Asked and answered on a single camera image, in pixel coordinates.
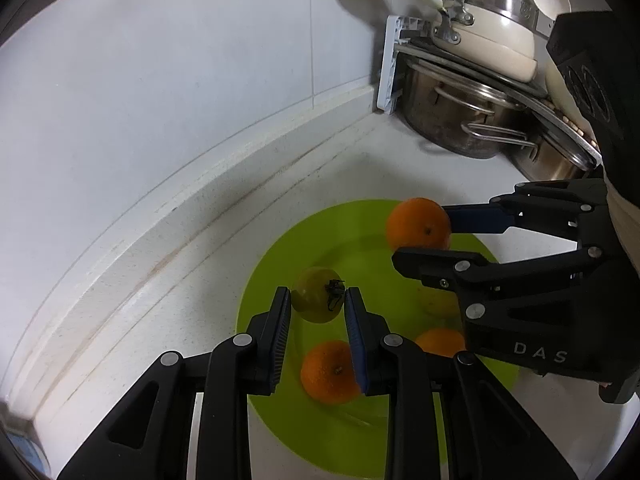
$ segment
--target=white tiled wall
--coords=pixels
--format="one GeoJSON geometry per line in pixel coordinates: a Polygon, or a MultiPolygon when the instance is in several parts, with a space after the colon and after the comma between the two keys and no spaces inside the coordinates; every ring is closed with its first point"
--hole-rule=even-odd
{"type": "Polygon", "coordinates": [[[0,47],[0,376],[117,218],[238,131],[375,80],[386,16],[425,12],[418,0],[59,0],[18,31],[0,47]]]}

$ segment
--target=white frying pan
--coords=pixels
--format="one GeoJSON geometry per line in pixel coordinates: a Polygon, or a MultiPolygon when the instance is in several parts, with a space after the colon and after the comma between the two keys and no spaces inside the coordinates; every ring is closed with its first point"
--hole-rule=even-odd
{"type": "Polygon", "coordinates": [[[442,0],[425,2],[440,13],[440,23],[434,23],[431,29],[433,41],[440,48],[517,81],[526,83],[536,75],[538,63],[530,30],[472,5],[464,7],[472,15],[470,20],[466,19],[467,13],[460,14],[462,21],[472,21],[470,25],[452,22],[442,0]]]}

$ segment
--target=pan handle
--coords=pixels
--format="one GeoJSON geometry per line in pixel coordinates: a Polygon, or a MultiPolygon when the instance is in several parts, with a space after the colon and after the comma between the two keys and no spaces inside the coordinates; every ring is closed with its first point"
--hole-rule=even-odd
{"type": "Polygon", "coordinates": [[[503,128],[502,126],[493,126],[492,124],[472,123],[470,121],[462,121],[460,123],[460,128],[463,132],[475,137],[476,139],[528,146],[531,148],[530,158],[532,160],[535,159],[538,154],[538,145],[535,142],[527,140],[527,134],[524,132],[511,130],[510,128],[503,128]]]}
{"type": "Polygon", "coordinates": [[[448,99],[449,101],[458,103],[459,105],[462,105],[465,108],[470,108],[471,110],[475,110],[476,112],[480,112],[481,114],[485,114],[487,116],[495,115],[495,111],[491,110],[490,108],[484,108],[475,104],[468,103],[464,99],[460,99],[459,97],[455,97],[451,95],[449,92],[447,92],[446,90],[443,90],[439,86],[436,86],[434,90],[436,91],[436,94],[441,95],[442,97],[444,97],[445,99],[448,99]]]}

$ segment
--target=green plate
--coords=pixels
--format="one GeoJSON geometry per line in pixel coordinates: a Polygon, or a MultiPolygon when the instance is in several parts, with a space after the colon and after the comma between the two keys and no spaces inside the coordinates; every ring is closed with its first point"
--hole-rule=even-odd
{"type": "MultiPolygon", "coordinates": [[[[382,314],[392,332],[415,339],[436,326],[458,328],[460,320],[445,322],[426,314],[417,304],[415,280],[403,278],[391,264],[385,221],[395,200],[359,200],[336,205],[306,218],[272,245],[247,283],[238,311],[238,332],[254,314],[266,311],[276,287],[292,287],[302,270],[329,267],[346,286],[360,288],[367,310],[382,314]]],[[[451,249],[476,251],[495,261],[475,236],[455,234],[451,249]]],[[[347,341],[344,316],[324,324],[303,320],[292,311],[282,378],[271,397],[251,397],[260,418],[289,449],[312,464],[334,473],[381,478],[386,458],[388,397],[365,397],[341,406],[325,406],[307,396],[300,384],[300,367],[317,344],[347,341]]],[[[483,359],[502,384],[511,388],[518,367],[483,359]]],[[[440,460],[446,461],[440,410],[440,460]]]]}

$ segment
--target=orange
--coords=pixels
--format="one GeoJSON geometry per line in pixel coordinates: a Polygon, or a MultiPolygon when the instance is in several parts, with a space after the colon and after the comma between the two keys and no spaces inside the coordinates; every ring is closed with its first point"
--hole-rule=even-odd
{"type": "Polygon", "coordinates": [[[428,198],[399,203],[386,219],[386,242],[400,247],[449,249],[451,223],[446,211],[428,198]]]}
{"type": "Polygon", "coordinates": [[[457,330],[450,328],[432,328],[421,333],[415,343],[423,351],[430,354],[453,357],[457,352],[465,349],[465,338],[457,330]]]}
{"type": "Polygon", "coordinates": [[[360,394],[351,364],[351,349],[344,341],[326,341],[305,356],[300,370],[302,387],[323,404],[343,404],[360,394]]]}

